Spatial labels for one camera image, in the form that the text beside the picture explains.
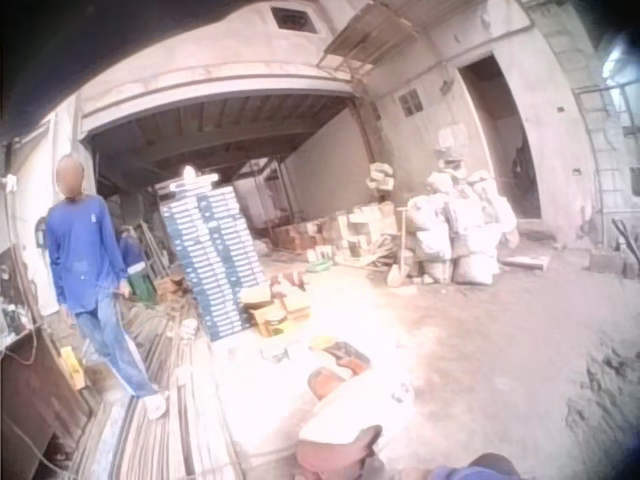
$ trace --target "doorway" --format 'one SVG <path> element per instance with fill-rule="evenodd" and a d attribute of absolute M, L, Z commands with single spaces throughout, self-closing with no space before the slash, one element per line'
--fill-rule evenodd
<path fill-rule="evenodd" d="M 518 107 L 493 55 L 460 69 L 489 149 L 500 193 L 519 219 L 539 219 L 540 197 Z"/>

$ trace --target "stack of tiles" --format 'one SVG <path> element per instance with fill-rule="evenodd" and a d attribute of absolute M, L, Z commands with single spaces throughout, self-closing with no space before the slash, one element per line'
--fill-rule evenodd
<path fill-rule="evenodd" d="M 162 207 L 167 230 L 200 306 L 211 341 L 251 327 L 240 291 L 265 282 L 232 187 L 213 189 L 206 177 L 174 184 Z"/>

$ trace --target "shovel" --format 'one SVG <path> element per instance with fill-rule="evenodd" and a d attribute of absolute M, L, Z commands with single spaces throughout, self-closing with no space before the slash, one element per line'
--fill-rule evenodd
<path fill-rule="evenodd" d="M 407 208 L 398 208 L 402 212 L 402 231 L 400 232 L 400 252 L 398 252 L 398 261 L 391 267 L 387 275 L 387 286 L 396 288 L 402 285 L 407 274 L 409 273 L 409 267 L 404 264 L 404 247 L 407 237 Z"/>

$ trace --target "white sneaker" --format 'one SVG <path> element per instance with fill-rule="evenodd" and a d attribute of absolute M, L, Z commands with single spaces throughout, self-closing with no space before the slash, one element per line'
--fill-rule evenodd
<path fill-rule="evenodd" d="M 159 392 L 142 399 L 147 408 L 149 420 L 156 420 L 164 415 L 167 411 L 167 396 L 167 392 Z"/>

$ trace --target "concrete floor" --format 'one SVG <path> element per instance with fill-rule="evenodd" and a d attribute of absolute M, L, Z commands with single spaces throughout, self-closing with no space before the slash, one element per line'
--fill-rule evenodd
<path fill-rule="evenodd" d="M 250 330 L 216 342 L 231 436 L 240 458 L 259 455 L 244 462 L 247 478 L 283 478 L 294 465 L 287 455 L 316 402 L 307 375 L 332 364 L 304 351 L 316 334 L 411 373 L 415 413 L 382 454 L 390 469 L 460 466 L 495 451 L 527 476 L 588 478 L 565 426 L 566 402 L 579 393 L 601 338 L 638 337 L 640 283 L 585 271 L 580 252 L 549 253 L 546 272 L 509 269 L 492 287 L 392 290 L 377 274 L 334 267 L 311 277 L 313 317 L 295 335 L 262 339 Z M 262 358 L 262 349 L 292 343 L 302 347 L 293 359 Z M 262 455 L 273 450 L 281 451 Z"/>

